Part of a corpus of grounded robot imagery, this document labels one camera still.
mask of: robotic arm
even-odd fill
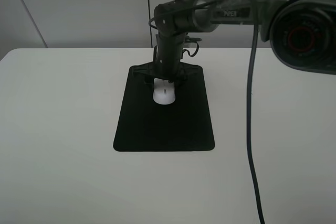
[[[252,25],[255,21],[262,41],[271,41],[284,64],[336,74],[336,0],[174,0],[158,5],[150,20],[151,27],[159,31],[151,75],[170,81],[180,78],[180,59],[187,51],[184,43],[200,40],[189,38],[188,33],[208,33],[219,24]]]

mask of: white wall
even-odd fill
[[[150,47],[147,0],[24,0],[48,47]]]

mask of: wire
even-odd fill
[[[147,6],[148,6],[148,17],[151,19],[151,4],[150,0],[147,0]],[[149,28],[150,36],[151,36],[151,47],[153,47],[153,35],[152,35],[152,28]]]
[[[43,43],[44,47],[45,47],[45,48],[48,48],[48,45],[47,45],[46,41],[44,40],[44,38],[43,38],[43,36],[42,36],[42,34],[41,34],[41,31],[38,29],[38,27],[37,27],[37,25],[36,25],[36,22],[35,22],[35,20],[33,19],[33,16],[31,15],[31,13],[30,13],[30,11],[29,11],[29,9],[28,9],[26,3],[24,2],[24,0],[20,0],[20,1],[21,1],[21,3],[22,3],[23,8],[25,9],[26,13],[28,14],[29,19],[30,19],[31,22],[33,23],[33,26],[34,26],[34,28],[36,29],[38,36],[39,36],[40,39],[42,40],[42,43]]]
[[[188,49],[183,49],[182,54],[187,52],[190,57],[196,56],[196,54],[198,53],[198,50],[199,50],[199,44],[198,44],[199,41],[202,41],[202,39],[201,38],[191,38],[190,36],[187,35],[184,42],[185,43],[195,43],[196,44],[196,50],[194,51],[193,54],[191,54]]]
[[[228,0],[214,0],[210,1],[204,4],[196,5],[193,7],[188,7],[180,10],[175,10],[169,13],[165,13],[162,15],[159,15],[157,17],[153,17],[149,20],[148,24],[154,28],[157,29],[155,26],[152,25],[152,22],[155,19],[161,19],[168,15],[174,15],[177,13],[182,13],[186,11],[196,10],[196,9],[202,9],[206,6],[212,5],[212,4],[218,4],[221,1],[228,1]],[[254,30],[253,30],[253,39],[252,39],[252,47],[251,47],[251,54],[250,54],[250,61],[248,66],[248,74],[247,74],[247,89],[246,89],[246,149],[247,149],[247,157],[248,157],[248,164],[250,167],[250,172],[252,176],[252,182],[256,197],[256,204],[257,204],[257,210],[258,210],[258,216],[260,224],[265,224],[264,220],[264,214],[262,212],[262,206],[261,206],[261,199],[260,199],[260,192],[259,192],[259,185],[258,185],[258,179],[256,175],[256,170],[254,167],[253,162],[253,156],[252,156],[252,146],[251,146],[251,100],[252,100],[252,80],[253,80],[253,70],[254,70],[254,62],[256,58],[256,51],[257,51],[257,44],[258,44],[258,33],[259,33],[259,20],[258,20],[258,7],[255,0],[249,0],[251,2],[251,9],[253,12],[253,24],[254,24]]]
[[[253,80],[253,70],[254,70],[254,62],[256,59],[256,51],[258,45],[258,33],[259,33],[259,20],[258,20],[258,8],[255,0],[251,1],[251,8],[253,11],[253,39],[252,39],[252,47],[251,47],[251,55],[250,62],[248,65],[247,72],[247,88],[246,88],[246,148],[247,148],[247,157],[248,164],[251,171],[253,187],[256,197],[257,210],[260,224],[265,224],[264,214],[262,212],[259,185],[256,170],[254,167],[253,156],[252,156],[252,145],[251,145],[251,104],[252,104],[252,80]]]

